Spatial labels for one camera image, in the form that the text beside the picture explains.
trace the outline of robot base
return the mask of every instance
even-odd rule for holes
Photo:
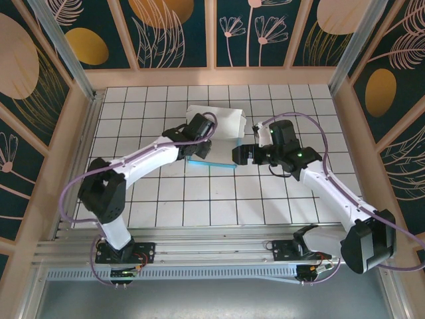
[[[308,252],[302,254],[295,248],[293,240],[272,241],[271,250],[274,261],[320,261],[321,259],[332,259],[331,255],[323,253]]]
[[[131,248],[131,253],[128,257],[121,258],[117,255],[115,250],[107,243],[100,243],[96,246],[96,259],[95,263],[104,264],[131,264],[138,265],[141,263],[140,258],[143,259],[143,264],[152,264],[155,257],[155,243],[134,243]]]

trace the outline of decorative wallpaper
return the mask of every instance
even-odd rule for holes
[[[0,120],[0,237],[14,241],[44,157]]]
[[[217,0],[216,66],[283,66],[299,0]]]
[[[3,276],[3,273],[5,272],[5,269],[6,269],[7,259],[9,259],[9,256],[0,254],[0,282],[1,282],[1,277]]]
[[[121,0],[140,68],[207,66],[203,0]]]
[[[129,68],[106,0],[45,0],[45,2],[84,69]],[[34,16],[27,0],[25,4]]]
[[[354,84],[378,142],[425,94],[425,2],[406,0]]]
[[[368,40],[366,41],[365,45],[363,46],[361,52],[359,53],[358,57],[356,58],[356,60],[354,61],[352,67],[350,68],[350,71],[348,72],[348,76],[351,77],[354,73],[354,71],[356,70],[357,66],[360,63],[360,60],[363,58],[363,55],[366,51],[367,48],[369,48],[369,46],[371,45],[375,35],[377,35],[377,32],[379,30],[379,28],[381,27],[382,23],[384,22],[384,20],[386,19],[386,15],[388,15],[388,12],[391,10],[392,5],[394,5],[396,0],[388,0],[388,2],[386,3],[385,9],[383,11],[383,14],[381,15],[381,17],[379,18],[378,22],[376,23],[371,35],[369,36]]]
[[[408,230],[424,233],[425,113],[381,152],[381,158]]]
[[[370,0],[313,0],[294,66],[337,66]]]
[[[69,87],[10,0],[0,30],[0,107],[49,145]]]

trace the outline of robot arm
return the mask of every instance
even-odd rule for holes
[[[387,210],[373,206],[351,192],[328,168],[324,172],[321,156],[312,148],[301,148],[294,127],[289,120],[254,127],[259,144],[241,145],[232,152],[233,161],[246,165],[248,159],[258,165],[282,166],[282,169],[308,186],[338,216],[344,231],[329,231],[317,225],[306,226],[294,234],[293,244],[302,256],[322,252],[342,257],[357,273],[364,273],[395,253],[395,230],[362,212],[364,207],[376,215],[395,222]],[[348,200],[331,183],[331,178],[351,199]]]
[[[97,158],[90,164],[88,171],[126,162],[114,169],[86,177],[78,192],[78,198],[87,210],[97,216],[108,245],[123,263],[131,255],[134,244],[122,217],[126,189],[162,165],[193,154],[205,158],[211,148],[210,140],[198,144],[188,142],[205,138],[213,126],[214,122],[196,114],[189,124],[164,131],[162,136],[143,149],[109,162]]]

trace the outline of table surface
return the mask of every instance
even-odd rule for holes
[[[108,88],[88,164],[97,157],[120,158],[150,144],[167,128],[185,123],[189,105],[242,109],[247,118],[243,144],[256,141],[252,124],[283,112],[312,116],[329,140],[335,175],[361,195],[353,164],[327,85],[151,86]],[[303,147],[323,155],[318,129],[307,119],[293,122]],[[276,173],[282,173],[278,167]],[[81,203],[74,215],[91,217]],[[293,177],[271,175],[268,166],[236,169],[181,160],[134,183],[126,193],[124,220],[129,228],[336,223],[336,216]],[[77,224],[74,228],[93,228]]]

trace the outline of purple cable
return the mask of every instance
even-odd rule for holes
[[[81,179],[84,179],[85,177],[91,176],[91,175],[95,175],[98,173],[102,173],[104,171],[108,171],[110,169],[114,169],[117,168],[119,166],[128,164],[130,162],[132,162],[133,160],[136,160],[144,155],[146,155],[147,153],[153,151],[153,150],[158,150],[161,148],[164,148],[166,146],[182,146],[182,145],[195,145],[195,144],[199,144],[202,142],[205,142],[207,140],[209,140],[211,138],[211,136],[213,136],[213,134],[215,133],[215,130],[217,129],[217,117],[215,116],[215,114],[211,113],[211,112],[205,112],[203,114],[204,116],[209,115],[212,116],[212,118],[214,119],[214,125],[212,126],[211,131],[207,134],[207,136],[205,136],[204,138],[201,138],[200,140],[197,141],[188,141],[188,142],[167,142],[167,143],[162,143],[162,144],[157,144],[156,146],[151,146],[150,148],[147,148],[146,150],[143,150],[140,153],[137,153],[133,156],[131,156],[130,158],[126,158],[124,160],[123,163],[117,163],[114,165],[110,165],[107,167],[102,167],[102,168],[98,168],[95,169],[93,171],[87,171],[86,173],[75,177],[72,181],[69,182],[69,184],[67,186],[65,186],[65,188],[62,190],[62,193],[60,194],[59,197],[59,211],[60,211],[60,215],[62,216],[62,218],[66,221],[69,221],[70,223],[87,223],[87,222],[93,222],[93,223],[97,223],[98,220],[95,218],[88,218],[88,219],[73,219],[72,217],[69,217],[64,210],[64,200],[65,200],[65,196],[68,193],[69,189],[77,182],[79,182]]]
[[[338,183],[331,177],[329,176],[329,172],[327,170],[327,166],[326,166],[326,160],[327,160],[327,156],[329,153],[329,144],[327,143],[327,138],[326,138],[326,134],[325,131],[323,131],[323,128],[321,128],[321,126],[319,125],[319,123],[317,123],[313,118],[311,118],[308,115],[302,114],[302,113],[298,113],[298,112],[286,112],[286,113],[282,113],[276,116],[273,116],[272,118],[269,118],[268,120],[262,122],[262,125],[266,125],[270,122],[272,122],[273,120],[275,120],[276,118],[279,118],[281,116],[302,116],[304,118],[307,118],[308,120],[310,120],[310,122],[313,122],[314,125],[317,126],[317,128],[320,131],[320,134],[323,138],[323,143],[325,144],[325,153],[323,155],[323,171],[325,172],[326,177],[328,178],[328,180],[332,183],[332,185],[335,186],[336,189],[338,189],[338,191],[341,192],[341,194],[344,195],[344,197],[346,197],[353,205],[358,206],[358,203],[355,201],[355,199],[353,199],[341,186],[338,185]],[[375,215],[373,212],[368,211],[367,209],[365,209],[364,207],[360,206],[359,209],[363,212],[366,213],[367,215],[371,216],[372,218],[375,218],[376,220],[380,221],[381,223],[384,223],[385,225],[388,225],[390,227],[392,227],[393,229],[396,229],[397,231],[402,232],[403,234],[405,234],[407,237],[413,239],[414,241],[416,241],[420,246],[422,246],[423,249],[425,249],[425,243],[423,241],[421,241],[417,236],[413,235],[412,233],[410,233],[409,231],[407,231],[406,229],[401,228],[400,226],[391,223],[390,221],[387,221],[386,219],[383,219],[380,216]],[[417,266],[414,267],[406,267],[406,268],[401,268],[401,267],[393,267],[393,266],[387,266],[387,265],[383,265],[383,264],[379,264],[378,265],[381,268],[384,269],[388,269],[388,270],[393,270],[393,271],[403,271],[403,272],[410,272],[410,271],[416,271],[416,270],[420,270],[425,268],[425,261]]]

